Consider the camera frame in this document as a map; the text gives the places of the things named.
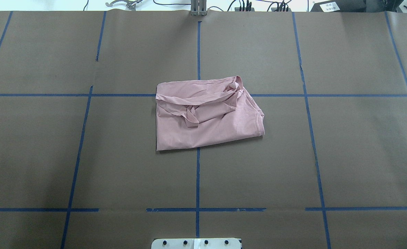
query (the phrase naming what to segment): wire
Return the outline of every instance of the wire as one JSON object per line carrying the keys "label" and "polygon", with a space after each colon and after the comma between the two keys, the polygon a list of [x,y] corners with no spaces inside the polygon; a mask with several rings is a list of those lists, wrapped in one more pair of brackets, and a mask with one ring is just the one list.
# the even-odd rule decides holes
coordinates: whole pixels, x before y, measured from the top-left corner
{"label": "wire", "polygon": [[191,5],[191,3],[156,3],[155,0],[153,2],[158,5]]}
{"label": "wire", "polygon": [[87,0],[87,3],[85,4],[84,9],[82,11],[85,11],[85,8],[87,7],[87,5],[88,5],[88,0]]}
{"label": "wire", "polygon": [[237,1],[237,0],[233,0],[233,1],[231,2],[231,4],[230,4],[230,6],[228,7],[228,10],[227,10],[227,11],[230,11],[230,8],[231,8],[232,4],[233,4],[235,1]]}
{"label": "wire", "polygon": [[273,5],[273,4],[277,4],[277,8],[279,8],[279,3],[278,2],[272,2],[270,5],[269,5],[269,7],[268,7],[268,9],[266,10],[266,11],[269,11],[269,9],[271,8],[271,6]]}
{"label": "wire", "polygon": [[223,11],[221,8],[219,8],[218,6],[211,6],[211,7],[209,7],[208,9],[211,9],[211,8],[218,8],[218,9],[220,9],[221,11]]}

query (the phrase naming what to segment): folded garment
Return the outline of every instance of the folded garment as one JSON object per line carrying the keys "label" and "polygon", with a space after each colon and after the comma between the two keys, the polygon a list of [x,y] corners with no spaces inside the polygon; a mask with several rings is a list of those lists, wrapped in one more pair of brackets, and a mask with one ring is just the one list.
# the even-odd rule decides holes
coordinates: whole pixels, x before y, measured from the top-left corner
{"label": "folded garment", "polygon": [[239,76],[161,83],[156,92],[157,150],[259,137],[262,110]]}

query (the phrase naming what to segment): crumpled cloth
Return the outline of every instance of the crumpled cloth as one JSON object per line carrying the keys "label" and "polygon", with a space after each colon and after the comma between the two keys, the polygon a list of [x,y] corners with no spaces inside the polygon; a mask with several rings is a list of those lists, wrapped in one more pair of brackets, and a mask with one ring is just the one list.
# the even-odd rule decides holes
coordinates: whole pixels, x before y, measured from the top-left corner
{"label": "crumpled cloth", "polygon": [[264,114],[239,76],[165,82],[156,91],[157,150],[259,137]]}

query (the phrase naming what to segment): white label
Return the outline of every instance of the white label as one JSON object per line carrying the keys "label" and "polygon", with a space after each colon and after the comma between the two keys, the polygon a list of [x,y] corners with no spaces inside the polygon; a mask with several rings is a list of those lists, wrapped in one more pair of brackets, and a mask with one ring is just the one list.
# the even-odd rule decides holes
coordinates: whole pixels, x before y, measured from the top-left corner
{"label": "white label", "polygon": [[323,12],[332,12],[332,11],[340,10],[340,8],[336,2],[321,4],[320,8],[322,8]]}

